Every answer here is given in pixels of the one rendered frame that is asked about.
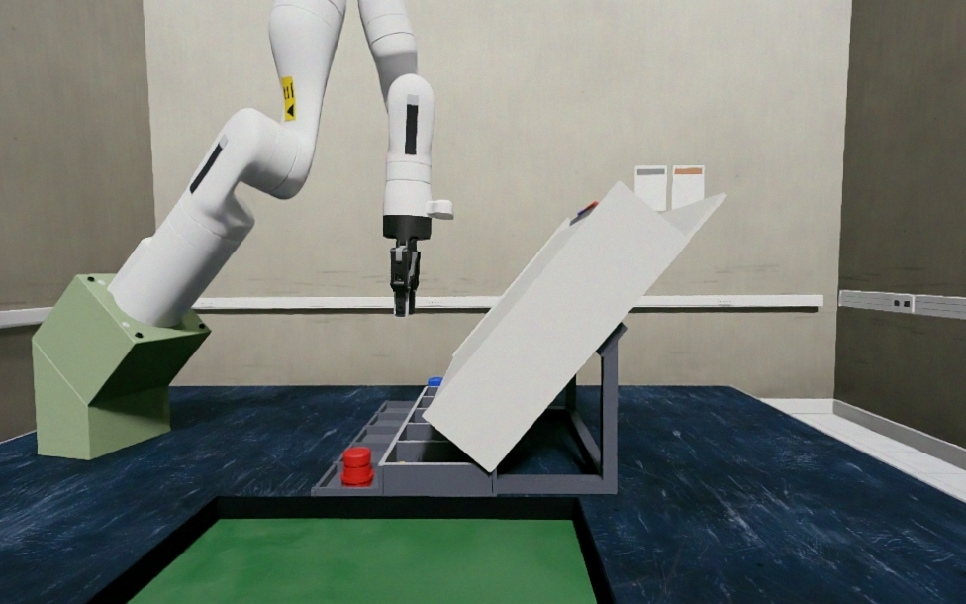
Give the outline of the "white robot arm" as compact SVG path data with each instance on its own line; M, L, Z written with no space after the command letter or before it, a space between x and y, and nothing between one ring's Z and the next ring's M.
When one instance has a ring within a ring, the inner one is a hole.
M404 0L357 3L388 112L383 216L454 220L449 200L432 201L435 96L419 72ZM268 33L281 123L251 108L231 117L162 226L107 288L126 314L155 327L181 322L254 226L239 182L277 200L304 187L345 12L346 0L274 0Z

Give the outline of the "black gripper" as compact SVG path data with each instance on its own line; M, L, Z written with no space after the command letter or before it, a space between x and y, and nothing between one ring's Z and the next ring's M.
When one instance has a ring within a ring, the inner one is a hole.
M430 239L431 232L432 218L414 215L383 216L383 237L397 240L396 246L390 249L390 286L396 292L395 318L407 318L409 314L415 313L421 259L421 252L417 252L417 241Z

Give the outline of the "red plug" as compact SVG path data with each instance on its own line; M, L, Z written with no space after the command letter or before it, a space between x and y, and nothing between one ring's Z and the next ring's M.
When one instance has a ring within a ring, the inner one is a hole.
M368 487L375 471L371 468L371 451L368 448L352 448L343 453L343 487Z

